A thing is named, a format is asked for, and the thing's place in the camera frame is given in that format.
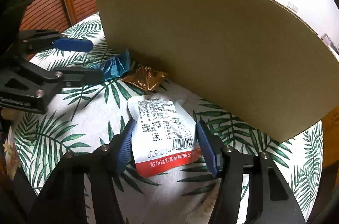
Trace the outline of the blue foil snack packet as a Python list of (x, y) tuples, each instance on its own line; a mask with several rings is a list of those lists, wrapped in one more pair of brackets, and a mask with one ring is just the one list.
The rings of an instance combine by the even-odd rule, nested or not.
[(112, 56), (101, 64), (93, 65), (93, 69), (98, 69), (102, 72), (102, 82), (110, 81), (112, 79), (121, 78), (130, 69), (131, 59), (129, 50), (123, 53)]

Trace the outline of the silver snack pouch red stripe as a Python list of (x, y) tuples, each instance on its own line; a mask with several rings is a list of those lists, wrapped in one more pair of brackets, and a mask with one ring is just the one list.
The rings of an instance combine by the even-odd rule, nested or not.
[(196, 121), (182, 107), (185, 100), (167, 94), (140, 95), (128, 99), (136, 124), (132, 153), (136, 170), (144, 178), (201, 158)]

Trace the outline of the brown foil snack packet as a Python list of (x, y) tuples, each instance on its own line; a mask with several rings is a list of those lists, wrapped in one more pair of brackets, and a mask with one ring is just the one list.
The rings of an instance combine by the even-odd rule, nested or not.
[(168, 74), (166, 72), (158, 71), (148, 66), (139, 66), (128, 72), (120, 80), (142, 90), (153, 91), (167, 78)]

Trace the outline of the palm leaf patterned cloth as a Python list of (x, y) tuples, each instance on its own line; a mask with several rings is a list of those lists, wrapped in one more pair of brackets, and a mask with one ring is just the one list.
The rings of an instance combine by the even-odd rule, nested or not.
[[(44, 69), (90, 67), (114, 55), (105, 41), (100, 17), (93, 14), (65, 31), (71, 38), (90, 40), (89, 53), (56, 49), (37, 54), (32, 62)], [(203, 120), (225, 144), (240, 152), (267, 152), (283, 174), (303, 216), (309, 220), (318, 194), (323, 160), (321, 123), (278, 143), (183, 87), (163, 82), (158, 93), (182, 95), (184, 108), (195, 121)], [(24, 113), (13, 124), (14, 144), (21, 166), (39, 193), (60, 158), (68, 151), (93, 152), (119, 134), (129, 120), (127, 101), (143, 91), (119, 80), (63, 90), (47, 113)], [(220, 182), (208, 173), (203, 159), (173, 168), (151, 178), (137, 173), (134, 162), (113, 180), (126, 223), (207, 223)]]

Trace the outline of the floral bed sheet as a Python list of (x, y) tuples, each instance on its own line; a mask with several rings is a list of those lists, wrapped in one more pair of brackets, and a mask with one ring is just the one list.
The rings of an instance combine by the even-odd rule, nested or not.
[(11, 127), (9, 128), (8, 137), (3, 143), (5, 151), (6, 172), (11, 180), (14, 180), (17, 170), (21, 167), (21, 161), (18, 157), (18, 152), (15, 147), (14, 137)]

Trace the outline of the brown cardboard box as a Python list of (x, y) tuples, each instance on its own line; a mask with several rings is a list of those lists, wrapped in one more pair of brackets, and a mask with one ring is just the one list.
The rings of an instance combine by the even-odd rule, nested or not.
[(107, 44), (277, 141), (338, 105), (338, 60), (274, 0), (96, 0)]

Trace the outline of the wooden cabinet desk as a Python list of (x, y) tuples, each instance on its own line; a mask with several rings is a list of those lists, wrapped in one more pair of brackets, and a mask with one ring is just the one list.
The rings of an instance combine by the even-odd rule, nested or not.
[(323, 186), (326, 200), (330, 200), (338, 186), (338, 106), (322, 119), (324, 137)]

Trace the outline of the white wall socket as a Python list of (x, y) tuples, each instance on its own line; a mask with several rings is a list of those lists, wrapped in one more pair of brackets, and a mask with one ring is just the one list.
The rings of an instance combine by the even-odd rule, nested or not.
[(298, 12), (298, 7), (296, 7), (296, 5), (294, 5), (293, 3), (288, 3), (288, 5), (287, 5), (287, 7), (290, 9), (290, 10), (292, 10), (292, 11), (294, 11), (295, 13), (297, 13)]

